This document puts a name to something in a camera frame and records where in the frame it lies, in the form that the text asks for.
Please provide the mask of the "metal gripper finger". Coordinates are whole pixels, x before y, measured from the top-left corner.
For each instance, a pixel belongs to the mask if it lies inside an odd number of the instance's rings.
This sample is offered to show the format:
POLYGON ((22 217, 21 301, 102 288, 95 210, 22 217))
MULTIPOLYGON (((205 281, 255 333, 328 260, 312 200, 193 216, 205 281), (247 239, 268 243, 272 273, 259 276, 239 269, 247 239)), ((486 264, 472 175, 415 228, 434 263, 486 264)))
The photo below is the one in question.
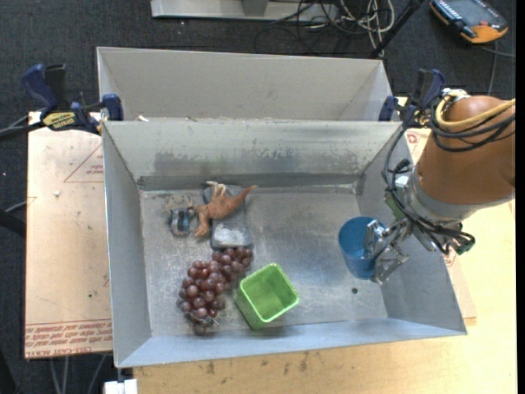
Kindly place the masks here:
POLYGON ((385 249, 374 260, 374 273, 371 280, 379 285, 386 282, 389 276, 410 257, 400 249, 385 249))
POLYGON ((376 219, 366 225, 363 238, 363 257, 374 259, 386 248, 386 229, 376 219))

